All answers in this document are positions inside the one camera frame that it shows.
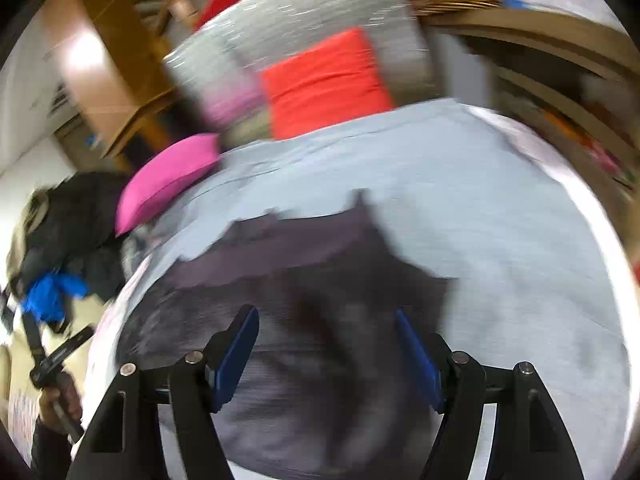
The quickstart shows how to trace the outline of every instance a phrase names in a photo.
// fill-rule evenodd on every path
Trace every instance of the bed sheet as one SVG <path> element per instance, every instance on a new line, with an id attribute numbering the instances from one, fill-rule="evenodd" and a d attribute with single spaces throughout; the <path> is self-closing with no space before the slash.
<path id="1" fill-rule="evenodd" d="M 593 193 L 535 134 L 488 110 L 438 100 L 257 142 L 226 154 L 223 165 L 159 220 L 154 234 L 166 241 L 135 276 L 130 297 L 114 304 L 122 320 L 176 258 L 198 256 L 232 220 L 273 207 L 292 217 L 330 214 L 352 189 L 369 187 L 392 247 L 459 278 L 440 330 L 450 346 L 493 366 L 532 361 L 585 478 L 610 478 L 638 404 L 634 282 Z M 424 238 L 406 239 L 416 229 Z M 97 406 L 104 391 L 85 389 Z M 484 478 L 494 419 L 488 406 L 472 479 Z M 179 478 L 175 439 L 162 436 Z M 236 466 L 234 474 L 264 478 Z"/>

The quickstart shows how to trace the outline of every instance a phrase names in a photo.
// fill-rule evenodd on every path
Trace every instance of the pink pillow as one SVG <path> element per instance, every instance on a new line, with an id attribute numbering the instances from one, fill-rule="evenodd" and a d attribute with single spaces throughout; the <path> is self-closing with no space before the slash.
<path id="1" fill-rule="evenodd" d="M 118 203 L 116 235 L 163 212 L 220 158 L 216 134 L 187 137 L 158 153 L 133 176 Z"/>

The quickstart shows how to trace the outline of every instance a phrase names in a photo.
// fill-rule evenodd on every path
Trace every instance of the blue gripper pad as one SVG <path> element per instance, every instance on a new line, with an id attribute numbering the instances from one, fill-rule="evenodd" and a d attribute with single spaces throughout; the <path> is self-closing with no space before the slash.
<path id="1" fill-rule="evenodd" d="M 258 337 L 260 317 L 258 309 L 251 307 L 242 326 L 228 346 L 214 379 L 213 412 L 217 413 L 223 404 L 229 402 L 240 381 L 244 366 Z"/>
<path id="2" fill-rule="evenodd" d="M 442 413 L 445 397 L 440 383 L 440 371 L 402 308 L 396 311 L 396 329 L 404 360 L 420 394 L 435 411 Z"/>

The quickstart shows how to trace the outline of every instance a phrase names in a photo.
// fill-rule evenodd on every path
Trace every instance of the human hand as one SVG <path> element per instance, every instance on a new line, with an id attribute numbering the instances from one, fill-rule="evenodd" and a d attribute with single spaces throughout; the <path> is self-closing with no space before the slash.
<path id="1" fill-rule="evenodd" d="M 67 413 L 73 420 L 80 420 L 82 417 L 82 406 L 76 385 L 70 375 L 65 375 L 68 380 L 64 381 L 66 387 L 62 389 L 62 392 L 58 388 L 43 388 L 38 398 L 40 420 L 47 428 L 60 434 L 66 434 L 66 430 L 56 415 L 53 408 L 54 402 L 61 401 L 66 404 Z"/>

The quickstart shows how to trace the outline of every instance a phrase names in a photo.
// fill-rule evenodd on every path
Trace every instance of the black sleeve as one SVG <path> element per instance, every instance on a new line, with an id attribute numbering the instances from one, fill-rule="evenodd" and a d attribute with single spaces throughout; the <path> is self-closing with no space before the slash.
<path id="1" fill-rule="evenodd" d="M 66 435 L 36 420 L 31 444 L 31 470 L 37 480 L 65 480 L 71 465 L 71 443 Z"/>

